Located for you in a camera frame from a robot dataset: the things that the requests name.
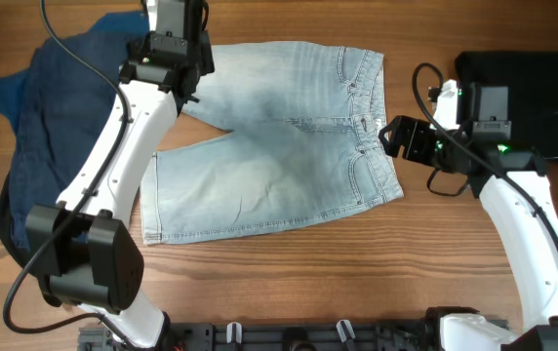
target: light blue denim shorts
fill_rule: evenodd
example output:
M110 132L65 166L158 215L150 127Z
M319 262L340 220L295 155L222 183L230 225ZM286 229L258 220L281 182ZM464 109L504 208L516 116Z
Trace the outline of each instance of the light blue denim shorts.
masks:
M383 55L304 42L214 46L184 112L228 135L157 152L140 186L146 244L301 228L403 196L378 140Z

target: black cable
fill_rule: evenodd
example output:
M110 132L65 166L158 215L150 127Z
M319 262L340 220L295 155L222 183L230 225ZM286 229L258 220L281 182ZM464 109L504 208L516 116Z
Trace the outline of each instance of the black cable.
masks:
M65 230L71 224L73 219L79 214L79 212L86 205L88 200L94 194L95 189L97 189L97 186L99 185L99 183L101 181L101 178L105 174L109 164L111 163L112 159L114 158L114 155L116 154L116 152L117 152L117 150L118 150L118 148L119 148L119 146L120 146L120 144L123 140L123 137L125 136L125 132L126 132L128 121L129 121L129 106L128 106L127 99L126 99L125 95L123 94L123 92L121 91L121 89L117 86L116 83L114 83L110 79L108 79L105 76L105 74L101 73L98 69L94 68L89 63L85 62L84 60L82 60L81 58L79 58L78 56L73 54L61 42L59 37L56 35L54 30L51 28L51 25L49 24L49 21L47 19L47 13L45 12L45 1L44 0L39 0L39 5L40 5L40 11L41 11L41 18L43 20L43 23L45 24L45 28L49 32L49 35L52 37L52 39L63 50L65 50L70 56L72 56L74 59L76 59L82 65L84 65L85 67L87 67L88 69L93 71L101 79L103 79L105 82L107 82L107 84L110 87L112 87L112 89L114 89L114 91L116 92L116 95L120 98L120 100L122 102L123 112L122 112L122 116L121 116L121 128L119 129L119 132L116 136L116 139L114 140L114 143L112 144L112 147L110 148L110 151L107 153L107 155L105 157L105 160L101 164L101 166L100 166L99 170L97 171L95 177L93 178L90 185L86 189L84 196L81 198L80 202L75 206L73 211L71 211L71 213L64 219L64 221L54 230L54 233L52 233L52 235L45 241L45 243L43 243L43 245L41 245L41 247L38 248L38 250L34 253L32 258L27 262L27 264L24 266L22 271L19 273L19 275L15 279L15 282L13 283L10 290L8 291L8 296L6 297L6 302L4 303L4 311L3 311L4 324L6 324L6 327L8 327L13 332L25 333L25 334L35 334L35 333L41 333L41 332L50 332L50 331L56 330L58 328L67 326L71 323L83 320L83 319L97 318L100 321L102 321L103 324L106 327L108 327L112 332L114 332L124 342L126 342L131 347L133 347L133 345L129 342L129 339L123 333L121 333L116 328L116 326L114 326L109 320L107 320L100 313L85 313L85 314L81 314L79 316L71 317L71 318L66 319L64 321L61 321L61 322L54 323L54 324L46 326L46 327L40 327L40 328L19 327L15 323L13 323L13 321L11 319L11 315L10 315L11 307L13 305L13 301L15 300L15 296L17 295L17 291L19 290L19 287L20 287L21 283L23 282L23 280L25 279L27 274L29 274L29 270L34 266L34 264L36 263L38 258L43 254L43 252L47 248L49 248L52 245L52 243L55 242L55 240L58 237L60 237L61 235L64 234Z
M467 119L465 121L463 121L463 123L461 123L461 125L458 127L458 129L456 131L447 131L447 133L454 133L455 137L459 138L462 136L463 131L465 131L465 129L467 129L467 127L471 124L471 120ZM446 196L446 197L457 197L462 195L465 190L467 190L467 187L470 185L470 181L469 179L465 181L465 183L457 190L456 193L445 193L445 192L441 192L441 191L437 191L437 190L433 190L431 188L431 183L433 182L433 180L435 179L435 176L437 176L439 174L440 170L439 169L435 169L433 170L433 172L431 172L431 175L428 177L428 179L426 180L426 189L428 189L428 191L431 192L431 194L435 194L438 196Z
M445 193L445 192L441 192L441 191L437 191L437 190L433 190L431 188L431 183L433 182L433 179L435 178L435 176L437 176L437 174L439 173L440 170L433 170L433 172L431 173L431 175L428 177L428 179L426 180L426 188L428 189L428 191L430 191L432 194L435 195L439 195L439 196L447 196L447 197L457 197L461 194L463 194L465 192L465 190L467 190L467 187L469 186L469 181L466 180L465 183L461 186L461 188L456 192L456 193Z
M149 9L146 7L146 0L140 0L140 5L142 6L142 14L145 16L149 15Z
M483 166L487 171L489 171L490 173L494 174L495 176L497 176L497 177L503 179L504 181L506 181L507 184L509 184L513 189L515 189L524 198L524 200L526 200L531 205L531 207L533 208L533 211L535 211L535 214L538 215L539 219L543 223L543 226L548 231L548 234L550 235L550 238L552 239L552 242L554 243L554 248L555 248L555 250L558 254L558 235L554 231L554 228L552 227L552 224L550 224L550 220L548 219L547 215L545 215L545 212L543 211L541 206L535 201L535 199L533 199L533 197L531 195L529 195L529 193L526 192L526 190L524 190L518 183L516 183L513 179L511 179L508 175L506 175L506 173L501 172L500 170L495 168L493 165L491 165L489 162L483 160L482 157L480 157L477 154L475 154L474 152L472 152L472 150L468 149L465 145L461 144L453 136L449 135L446 132L446 130L430 114L430 112L428 111L428 109L424 105L424 101L422 100L422 97L420 96L419 91L418 91L418 75L419 75L419 72L425 67L430 68L437 75L437 78L439 79L439 82L440 82L440 86L441 86L442 82L444 81L444 77L442 76L442 72L440 72L439 69L437 69L437 67L435 67L431 63L424 62L424 63L419 64L418 67L416 67L416 70L414 71L414 76L412 77L412 89L414 91L414 97L416 98L416 102L418 103L418 107L420 108L420 110L424 114L424 117L426 117L428 122L430 122L433 126L435 126L435 128L440 133L442 133L444 135L444 137L447 138L452 145L456 146L459 150L463 151L471 159L473 159L478 164Z

